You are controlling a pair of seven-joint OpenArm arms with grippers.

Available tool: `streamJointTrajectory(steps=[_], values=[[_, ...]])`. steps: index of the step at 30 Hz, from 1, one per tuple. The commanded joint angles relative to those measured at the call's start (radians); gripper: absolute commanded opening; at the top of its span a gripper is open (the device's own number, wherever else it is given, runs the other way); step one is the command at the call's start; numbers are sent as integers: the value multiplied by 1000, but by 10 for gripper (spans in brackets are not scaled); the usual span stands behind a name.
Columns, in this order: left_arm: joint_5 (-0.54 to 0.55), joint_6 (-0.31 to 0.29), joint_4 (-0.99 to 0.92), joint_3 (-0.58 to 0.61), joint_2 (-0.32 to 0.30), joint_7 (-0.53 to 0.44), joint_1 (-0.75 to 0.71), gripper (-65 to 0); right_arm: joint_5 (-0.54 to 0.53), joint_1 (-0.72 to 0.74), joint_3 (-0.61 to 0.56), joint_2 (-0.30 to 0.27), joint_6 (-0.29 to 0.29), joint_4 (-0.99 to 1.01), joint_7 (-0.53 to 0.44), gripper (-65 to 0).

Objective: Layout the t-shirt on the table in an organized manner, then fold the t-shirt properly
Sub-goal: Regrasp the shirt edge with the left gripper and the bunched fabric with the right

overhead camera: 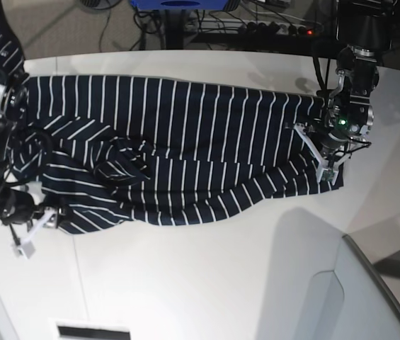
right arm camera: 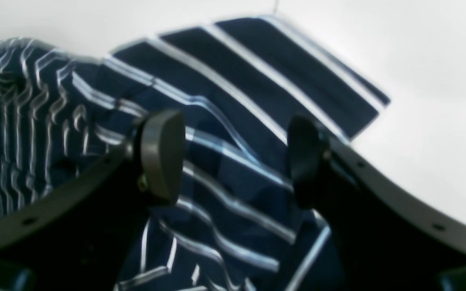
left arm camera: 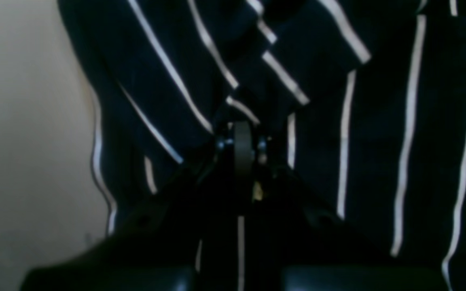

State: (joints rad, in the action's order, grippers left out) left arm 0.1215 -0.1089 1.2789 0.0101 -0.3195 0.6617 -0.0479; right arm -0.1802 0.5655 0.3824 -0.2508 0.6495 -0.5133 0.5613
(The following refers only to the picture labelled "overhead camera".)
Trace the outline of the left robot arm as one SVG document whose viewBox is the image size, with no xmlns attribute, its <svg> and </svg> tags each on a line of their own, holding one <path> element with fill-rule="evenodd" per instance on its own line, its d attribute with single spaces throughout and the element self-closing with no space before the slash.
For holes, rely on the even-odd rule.
<svg viewBox="0 0 400 340">
<path fill-rule="evenodd" d="M 370 95 L 379 83 L 378 64 L 392 46 L 394 1 L 337 1 L 338 85 L 319 80 L 325 106 L 320 118 L 300 118 L 293 130 L 317 161 L 316 179 L 333 183 L 351 155 L 371 145 L 374 123 Z"/>
</svg>

